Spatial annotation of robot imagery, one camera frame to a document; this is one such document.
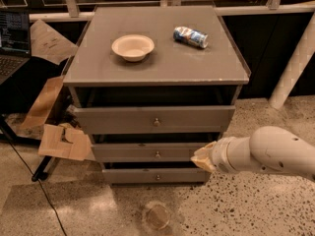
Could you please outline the grey bottom drawer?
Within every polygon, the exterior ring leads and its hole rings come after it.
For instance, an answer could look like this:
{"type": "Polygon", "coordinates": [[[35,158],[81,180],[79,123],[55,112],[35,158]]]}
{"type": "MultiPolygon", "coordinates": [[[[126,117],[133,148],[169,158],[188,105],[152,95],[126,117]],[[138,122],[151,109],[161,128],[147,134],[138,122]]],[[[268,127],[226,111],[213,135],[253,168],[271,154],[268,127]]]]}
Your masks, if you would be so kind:
{"type": "Polygon", "coordinates": [[[104,169],[111,184],[205,183],[210,174],[197,168],[104,169]]]}

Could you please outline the grey drawer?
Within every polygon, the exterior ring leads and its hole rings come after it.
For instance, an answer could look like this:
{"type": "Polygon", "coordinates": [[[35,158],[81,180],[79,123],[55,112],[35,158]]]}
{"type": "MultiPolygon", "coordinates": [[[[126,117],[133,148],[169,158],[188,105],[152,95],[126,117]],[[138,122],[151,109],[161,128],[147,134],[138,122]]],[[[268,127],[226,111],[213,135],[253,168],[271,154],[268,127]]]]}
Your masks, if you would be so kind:
{"type": "Polygon", "coordinates": [[[76,108],[87,134],[174,134],[224,132],[234,106],[76,108]]]}
{"type": "Polygon", "coordinates": [[[111,184],[205,183],[210,174],[197,168],[104,169],[111,184]]]}
{"type": "Polygon", "coordinates": [[[102,144],[93,145],[99,162],[189,161],[206,143],[102,144]]]}

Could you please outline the grey middle drawer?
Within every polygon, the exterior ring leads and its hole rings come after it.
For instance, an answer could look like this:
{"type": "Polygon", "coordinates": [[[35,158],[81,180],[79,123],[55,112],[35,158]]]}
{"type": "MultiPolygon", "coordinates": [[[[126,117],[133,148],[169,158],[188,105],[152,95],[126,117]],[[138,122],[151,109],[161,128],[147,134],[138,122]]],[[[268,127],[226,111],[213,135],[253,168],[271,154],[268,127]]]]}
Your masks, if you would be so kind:
{"type": "Polygon", "coordinates": [[[102,144],[93,145],[99,162],[189,161],[206,143],[102,144]]]}

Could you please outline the grey drawer cabinet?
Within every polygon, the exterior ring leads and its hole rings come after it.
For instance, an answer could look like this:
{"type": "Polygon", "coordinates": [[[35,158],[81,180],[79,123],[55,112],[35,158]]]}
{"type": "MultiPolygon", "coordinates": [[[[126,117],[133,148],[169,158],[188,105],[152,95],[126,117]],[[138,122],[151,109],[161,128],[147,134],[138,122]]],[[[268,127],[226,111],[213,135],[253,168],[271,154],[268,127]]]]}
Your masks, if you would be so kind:
{"type": "MultiPolygon", "coordinates": [[[[99,7],[64,79],[75,109],[91,107],[234,106],[250,70],[224,21],[211,6],[99,7]],[[176,27],[208,35],[205,49],[173,39],[176,27]],[[154,50],[128,62],[111,45],[117,38],[149,37],[154,50]]],[[[93,145],[210,143],[224,132],[86,134],[93,145]]],[[[197,168],[191,161],[99,162],[104,169],[197,168]]]]}

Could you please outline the grey top drawer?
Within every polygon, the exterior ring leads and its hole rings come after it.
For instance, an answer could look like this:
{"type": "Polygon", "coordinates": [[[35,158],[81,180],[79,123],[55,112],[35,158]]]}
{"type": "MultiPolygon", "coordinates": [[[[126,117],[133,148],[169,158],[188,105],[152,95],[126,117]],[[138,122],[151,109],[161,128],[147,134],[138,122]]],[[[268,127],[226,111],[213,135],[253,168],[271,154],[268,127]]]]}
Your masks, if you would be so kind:
{"type": "Polygon", "coordinates": [[[234,106],[76,108],[87,134],[174,134],[224,132],[234,106]]]}

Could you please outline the black open laptop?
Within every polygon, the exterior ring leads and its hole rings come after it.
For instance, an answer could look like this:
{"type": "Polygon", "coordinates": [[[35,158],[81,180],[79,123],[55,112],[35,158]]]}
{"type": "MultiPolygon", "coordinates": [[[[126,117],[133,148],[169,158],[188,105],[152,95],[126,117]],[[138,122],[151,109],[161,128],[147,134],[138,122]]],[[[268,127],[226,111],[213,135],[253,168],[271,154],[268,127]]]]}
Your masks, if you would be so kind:
{"type": "Polygon", "coordinates": [[[30,18],[27,12],[0,10],[0,85],[32,56],[30,18]]]}

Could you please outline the blue crushed soda can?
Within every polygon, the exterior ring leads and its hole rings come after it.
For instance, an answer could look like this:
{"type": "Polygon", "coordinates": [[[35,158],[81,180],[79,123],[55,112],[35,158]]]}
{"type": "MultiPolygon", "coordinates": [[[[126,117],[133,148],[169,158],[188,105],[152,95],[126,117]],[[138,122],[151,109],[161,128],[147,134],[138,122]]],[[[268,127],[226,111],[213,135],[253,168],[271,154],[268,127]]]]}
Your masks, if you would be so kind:
{"type": "Polygon", "coordinates": [[[208,47],[208,35],[196,29],[176,27],[173,31],[173,39],[202,49],[208,47]]]}

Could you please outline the low cardboard box flap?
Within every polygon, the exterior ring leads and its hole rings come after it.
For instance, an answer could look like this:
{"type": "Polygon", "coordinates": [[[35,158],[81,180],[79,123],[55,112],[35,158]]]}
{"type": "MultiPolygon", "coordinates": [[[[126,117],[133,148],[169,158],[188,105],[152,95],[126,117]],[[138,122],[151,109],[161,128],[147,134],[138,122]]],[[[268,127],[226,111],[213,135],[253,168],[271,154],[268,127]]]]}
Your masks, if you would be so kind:
{"type": "Polygon", "coordinates": [[[38,154],[83,161],[92,154],[92,144],[80,129],[45,124],[38,154]]]}

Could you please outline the tall cardboard flap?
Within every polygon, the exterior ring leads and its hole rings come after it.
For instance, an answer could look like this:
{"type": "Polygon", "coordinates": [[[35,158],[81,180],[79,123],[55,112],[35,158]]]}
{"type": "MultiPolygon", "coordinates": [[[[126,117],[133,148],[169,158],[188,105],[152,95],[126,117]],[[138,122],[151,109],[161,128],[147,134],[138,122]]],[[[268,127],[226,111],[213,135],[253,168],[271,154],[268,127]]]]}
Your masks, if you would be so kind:
{"type": "Polygon", "coordinates": [[[54,77],[46,81],[24,122],[21,124],[21,129],[38,127],[46,122],[62,86],[62,76],[54,77]]]}

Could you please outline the white railing bar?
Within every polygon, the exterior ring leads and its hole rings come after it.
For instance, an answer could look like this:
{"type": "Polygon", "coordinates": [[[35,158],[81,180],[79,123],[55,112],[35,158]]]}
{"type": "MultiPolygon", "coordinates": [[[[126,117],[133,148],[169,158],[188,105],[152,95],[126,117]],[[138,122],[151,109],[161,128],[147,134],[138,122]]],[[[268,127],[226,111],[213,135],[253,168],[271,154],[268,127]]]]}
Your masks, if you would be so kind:
{"type": "MultiPolygon", "coordinates": [[[[315,1],[280,5],[277,9],[270,9],[268,6],[216,7],[215,12],[218,16],[309,13],[315,12],[315,1]]],[[[49,23],[85,22],[91,20],[94,14],[94,12],[80,12],[78,17],[71,17],[68,13],[30,14],[30,21],[32,23],[37,20],[43,20],[49,23]]]]}

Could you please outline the black table leg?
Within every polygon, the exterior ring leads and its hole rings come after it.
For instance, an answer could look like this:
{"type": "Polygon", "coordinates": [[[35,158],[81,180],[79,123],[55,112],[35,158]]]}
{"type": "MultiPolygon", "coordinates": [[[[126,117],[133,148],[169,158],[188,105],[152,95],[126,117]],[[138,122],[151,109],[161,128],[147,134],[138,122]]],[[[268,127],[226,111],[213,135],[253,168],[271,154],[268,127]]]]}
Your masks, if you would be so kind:
{"type": "MultiPolygon", "coordinates": [[[[9,144],[17,144],[22,146],[38,147],[40,140],[19,137],[7,124],[4,117],[0,115],[0,141],[7,142],[9,144]]],[[[41,161],[36,171],[32,174],[31,180],[36,182],[37,180],[45,180],[48,177],[48,173],[45,171],[46,166],[51,160],[51,156],[46,155],[41,161]]]]}

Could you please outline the white diagonal post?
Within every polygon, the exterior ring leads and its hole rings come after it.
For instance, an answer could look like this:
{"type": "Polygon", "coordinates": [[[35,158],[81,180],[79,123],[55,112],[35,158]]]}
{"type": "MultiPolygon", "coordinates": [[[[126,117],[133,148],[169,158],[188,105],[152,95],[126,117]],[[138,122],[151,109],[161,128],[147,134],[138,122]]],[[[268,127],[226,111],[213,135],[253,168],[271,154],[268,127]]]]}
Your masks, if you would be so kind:
{"type": "Polygon", "coordinates": [[[284,106],[293,87],[302,75],[315,52],[315,13],[312,15],[305,31],[298,41],[286,67],[274,88],[269,104],[280,109],[284,106]]]}

